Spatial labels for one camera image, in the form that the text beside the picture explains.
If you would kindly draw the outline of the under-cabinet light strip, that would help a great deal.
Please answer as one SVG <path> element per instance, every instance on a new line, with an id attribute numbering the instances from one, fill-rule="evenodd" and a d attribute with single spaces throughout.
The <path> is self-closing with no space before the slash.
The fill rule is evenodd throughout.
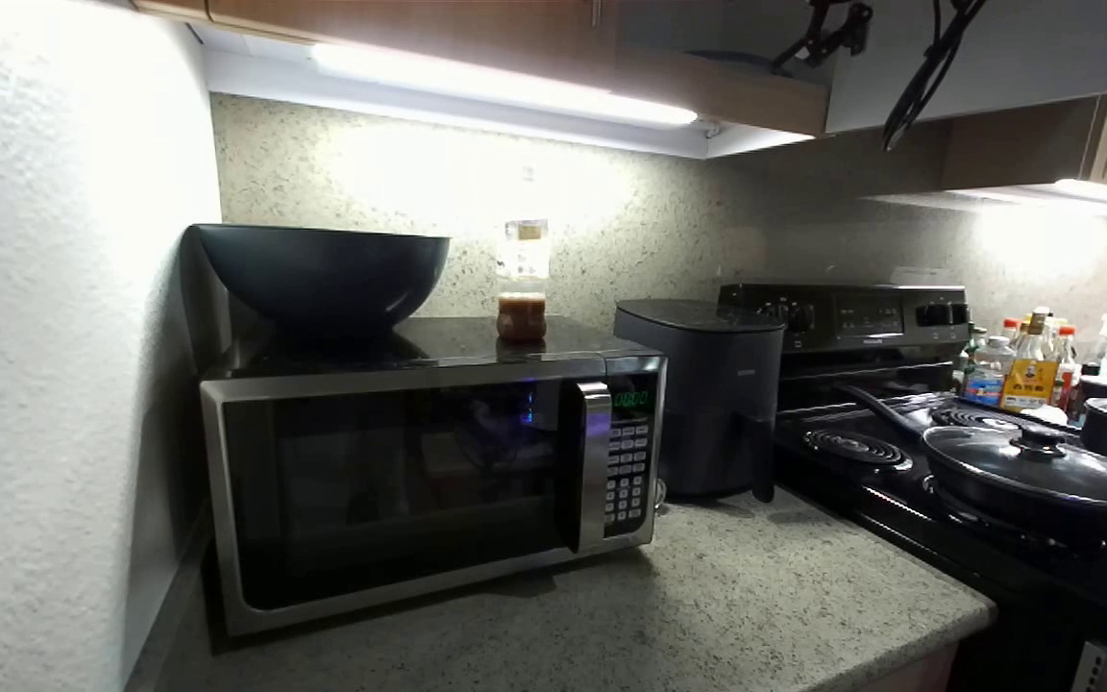
<path id="1" fill-rule="evenodd" d="M 660 104 L 660 99 L 596 90 L 596 85 L 510 73 L 498 64 L 468 64 L 454 58 L 407 54 L 407 52 L 366 47 L 366 41 L 313 41 L 308 54 L 326 73 L 412 90 L 412 91 L 439 91 L 439 98 L 457 98 L 457 99 L 483 99 L 483 104 L 562 111 L 562 117 L 639 123 L 639 126 L 691 126 L 696 123 L 696 111 L 686 104 Z"/>

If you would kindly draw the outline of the wooden upper cabinet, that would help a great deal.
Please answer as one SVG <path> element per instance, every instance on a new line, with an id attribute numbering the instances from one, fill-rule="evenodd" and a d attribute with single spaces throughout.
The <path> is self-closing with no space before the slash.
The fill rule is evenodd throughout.
<path id="1" fill-rule="evenodd" d="M 487 68 L 687 104 L 722 123 L 878 131 L 922 64 L 929 0 L 878 0 L 870 52 L 818 81 L 639 47 L 639 23 L 726 35 L 794 0 L 130 0 L 144 11 L 291 41 L 344 39 Z M 926 109 L 951 126 L 947 179 L 965 189 L 1107 186 L 1107 0 L 988 0 Z"/>

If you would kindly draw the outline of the glass jar with brown contents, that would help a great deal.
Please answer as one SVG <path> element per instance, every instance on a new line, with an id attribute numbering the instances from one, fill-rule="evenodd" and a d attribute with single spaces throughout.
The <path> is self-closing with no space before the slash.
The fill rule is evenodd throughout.
<path id="1" fill-rule="evenodd" d="M 509 346 L 546 337 L 549 222 L 509 220 L 498 243 L 498 335 Z"/>

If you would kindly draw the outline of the black air fryer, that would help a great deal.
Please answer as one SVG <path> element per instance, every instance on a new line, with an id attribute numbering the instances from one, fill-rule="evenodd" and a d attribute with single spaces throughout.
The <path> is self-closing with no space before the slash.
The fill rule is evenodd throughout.
<path id="1" fill-rule="evenodd" d="M 786 323 L 713 299 L 623 299 L 615 335 L 669 362 L 664 384 L 664 498 L 773 498 L 773 427 Z"/>

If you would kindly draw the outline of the stainless black microwave oven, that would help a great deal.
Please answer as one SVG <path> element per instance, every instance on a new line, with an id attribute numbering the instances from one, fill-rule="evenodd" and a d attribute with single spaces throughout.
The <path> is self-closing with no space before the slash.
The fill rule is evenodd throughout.
<path id="1" fill-rule="evenodd" d="M 483 320 L 266 346 L 199 382 L 216 592 L 236 644 L 654 537 L 664 359 Z"/>

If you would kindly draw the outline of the dark blue bowl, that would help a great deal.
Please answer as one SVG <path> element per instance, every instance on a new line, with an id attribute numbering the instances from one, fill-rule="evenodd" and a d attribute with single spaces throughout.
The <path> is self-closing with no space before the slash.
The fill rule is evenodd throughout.
<path id="1" fill-rule="evenodd" d="M 439 285 L 446 235 L 191 222 L 236 299 L 285 335 L 362 341 L 405 323 Z"/>

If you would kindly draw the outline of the black kitchen stove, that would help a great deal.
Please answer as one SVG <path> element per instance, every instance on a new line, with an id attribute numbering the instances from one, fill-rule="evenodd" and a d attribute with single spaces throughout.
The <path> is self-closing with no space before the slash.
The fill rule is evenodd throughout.
<path id="1" fill-rule="evenodd" d="M 776 482 L 995 605 L 951 692 L 1107 692 L 1107 454 L 954 391 L 958 285 L 726 285 L 790 323 Z"/>

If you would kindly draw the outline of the blue label bottle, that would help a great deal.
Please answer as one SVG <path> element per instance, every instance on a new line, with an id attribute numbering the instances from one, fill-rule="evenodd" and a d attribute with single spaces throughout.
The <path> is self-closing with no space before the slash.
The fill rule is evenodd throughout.
<path id="1" fill-rule="evenodd" d="M 1013 337 L 1002 330 L 977 330 L 963 359 L 965 364 L 963 396 L 970 403 L 995 407 L 1006 362 L 1013 362 Z"/>

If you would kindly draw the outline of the yellow label oil bottle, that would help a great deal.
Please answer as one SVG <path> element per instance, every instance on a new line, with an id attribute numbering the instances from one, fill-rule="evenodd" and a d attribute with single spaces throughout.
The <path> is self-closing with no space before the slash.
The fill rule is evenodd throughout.
<path id="1" fill-rule="evenodd" d="M 1019 335 L 1013 337 L 1013 362 L 1002 373 L 999 407 L 1027 412 L 1052 402 L 1059 387 L 1059 349 L 1052 349 L 1052 312 L 1036 308 Z"/>

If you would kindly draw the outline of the pan with glass lid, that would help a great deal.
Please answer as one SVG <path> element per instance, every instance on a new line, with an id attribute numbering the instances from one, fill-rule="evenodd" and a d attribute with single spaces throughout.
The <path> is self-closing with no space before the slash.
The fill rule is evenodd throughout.
<path id="1" fill-rule="evenodd" d="M 1107 454 L 1031 422 L 1013 436 L 918 422 L 856 384 L 845 396 L 911 436 L 943 491 L 1013 523 L 1107 532 Z"/>

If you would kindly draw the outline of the red cap sauce bottle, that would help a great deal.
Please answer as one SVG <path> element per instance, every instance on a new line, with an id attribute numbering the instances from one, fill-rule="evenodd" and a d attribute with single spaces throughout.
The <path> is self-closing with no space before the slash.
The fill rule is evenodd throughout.
<path id="1" fill-rule="evenodd" d="M 1074 419 L 1078 416 L 1078 384 L 1082 384 L 1082 359 L 1078 359 L 1078 328 L 1059 328 L 1059 407 Z"/>

